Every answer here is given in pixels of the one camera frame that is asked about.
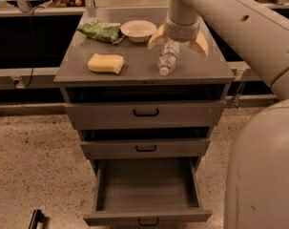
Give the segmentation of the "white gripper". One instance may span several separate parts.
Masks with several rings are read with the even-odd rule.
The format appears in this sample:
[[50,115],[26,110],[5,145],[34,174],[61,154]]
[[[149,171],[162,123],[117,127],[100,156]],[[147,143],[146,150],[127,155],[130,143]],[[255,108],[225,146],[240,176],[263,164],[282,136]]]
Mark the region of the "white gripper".
[[199,17],[190,25],[177,24],[169,16],[166,17],[164,26],[161,25],[151,36],[148,48],[152,49],[167,41],[167,36],[176,42],[189,42],[189,48],[197,52],[204,60],[208,58],[209,46],[202,31],[199,30]]

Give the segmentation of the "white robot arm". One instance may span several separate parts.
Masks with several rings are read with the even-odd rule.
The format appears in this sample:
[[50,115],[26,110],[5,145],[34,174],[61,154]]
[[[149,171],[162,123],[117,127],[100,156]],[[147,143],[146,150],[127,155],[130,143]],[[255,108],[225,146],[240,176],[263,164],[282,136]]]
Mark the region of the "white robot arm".
[[165,35],[187,42],[210,27],[279,98],[236,139],[224,229],[289,229],[289,20],[254,0],[170,0]]

